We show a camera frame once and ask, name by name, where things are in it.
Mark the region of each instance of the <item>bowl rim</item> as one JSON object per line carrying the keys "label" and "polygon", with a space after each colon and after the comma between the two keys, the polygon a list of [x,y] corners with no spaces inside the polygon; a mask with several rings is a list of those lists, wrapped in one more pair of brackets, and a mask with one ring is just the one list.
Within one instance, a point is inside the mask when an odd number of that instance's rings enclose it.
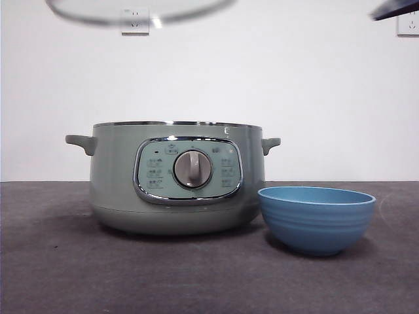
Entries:
{"label": "bowl rim", "polygon": [[[368,196],[369,198],[371,198],[369,201],[359,201],[356,203],[322,203],[322,202],[318,202],[318,201],[293,201],[293,200],[286,200],[283,198],[276,198],[273,196],[267,196],[267,195],[263,195],[263,192],[266,190],[273,190],[273,189],[277,189],[277,188],[310,188],[310,189],[319,189],[319,190],[335,190],[335,191],[344,191],[344,192],[351,192],[351,193],[356,193],[356,194],[361,194],[364,196]],[[374,203],[376,201],[376,198],[370,194],[367,193],[363,193],[363,192],[358,192],[358,191],[354,191],[354,190],[347,190],[347,189],[343,189],[343,188],[326,188],[326,187],[322,187],[322,186],[271,186],[268,188],[262,188],[259,191],[257,191],[258,195],[262,198],[268,198],[270,200],[275,200],[275,201],[284,201],[287,203],[297,203],[297,204],[308,204],[308,205],[331,205],[331,206],[349,206],[349,205],[366,205],[366,204],[371,204]]]}

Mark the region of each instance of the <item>control panel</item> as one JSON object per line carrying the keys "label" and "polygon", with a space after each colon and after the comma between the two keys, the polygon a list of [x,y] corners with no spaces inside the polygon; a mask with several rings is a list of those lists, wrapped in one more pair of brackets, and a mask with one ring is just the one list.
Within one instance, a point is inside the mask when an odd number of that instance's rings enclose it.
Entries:
{"label": "control panel", "polygon": [[134,179],[139,193],[144,194],[140,196],[148,200],[223,197],[242,183],[240,153],[233,142],[225,139],[151,139],[138,150]]}

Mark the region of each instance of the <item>lid rim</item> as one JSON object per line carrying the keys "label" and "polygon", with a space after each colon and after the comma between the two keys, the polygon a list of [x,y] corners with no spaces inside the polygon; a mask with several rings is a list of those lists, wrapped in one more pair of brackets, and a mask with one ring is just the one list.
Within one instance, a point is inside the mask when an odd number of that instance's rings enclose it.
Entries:
{"label": "lid rim", "polygon": [[262,129],[260,126],[251,124],[238,124],[226,122],[204,122],[204,121],[121,121],[104,122],[93,125],[93,128],[102,126],[230,126],[233,128],[255,128]]}

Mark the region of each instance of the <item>glass lid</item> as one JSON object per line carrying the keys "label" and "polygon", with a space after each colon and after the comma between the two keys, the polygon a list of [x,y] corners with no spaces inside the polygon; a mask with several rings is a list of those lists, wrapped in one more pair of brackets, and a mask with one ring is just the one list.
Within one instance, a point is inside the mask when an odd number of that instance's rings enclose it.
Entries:
{"label": "glass lid", "polygon": [[45,0],[58,16],[99,26],[167,24],[213,14],[236,0]]}

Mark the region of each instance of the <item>pot handle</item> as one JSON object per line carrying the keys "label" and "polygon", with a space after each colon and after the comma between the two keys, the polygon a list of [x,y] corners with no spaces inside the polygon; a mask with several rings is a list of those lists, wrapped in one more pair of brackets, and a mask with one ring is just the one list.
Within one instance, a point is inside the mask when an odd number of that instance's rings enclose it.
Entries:
{"label": "pot handle", "polygon": [[263,156],[269,154],[269,150],[272,147],[281,145],[281,139],[278,137],[274,137],[272,139],[262,139],[262,149],[263,149]]}
{"label": "pot handle", "polygon": [[84,148],[84,152],[87,156],[93,156],[96,146],[98,145],[97,138],[83,135],[66,135],[65,142]]}

